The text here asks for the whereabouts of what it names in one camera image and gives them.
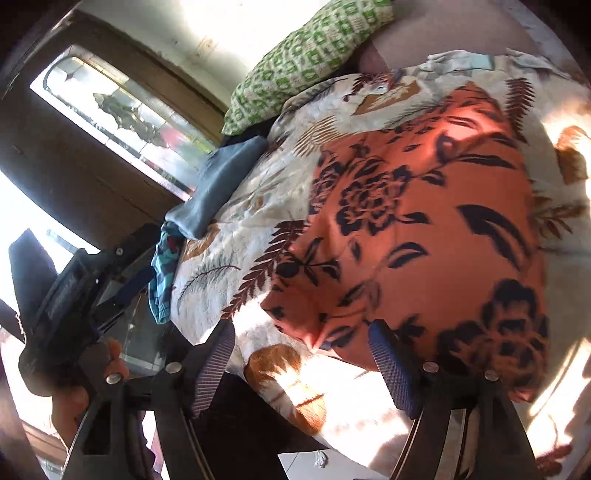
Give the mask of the left hand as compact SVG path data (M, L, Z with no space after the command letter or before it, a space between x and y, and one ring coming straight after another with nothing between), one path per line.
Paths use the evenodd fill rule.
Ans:
M130 375L125 362L120 358L122 345L115 339L108 338L110 362L103 377L119 373L124 379ZM83 386L67 387L59 390L52 397L51 422L66 449L70 449L76 436L80 419L89 406L89 395Z

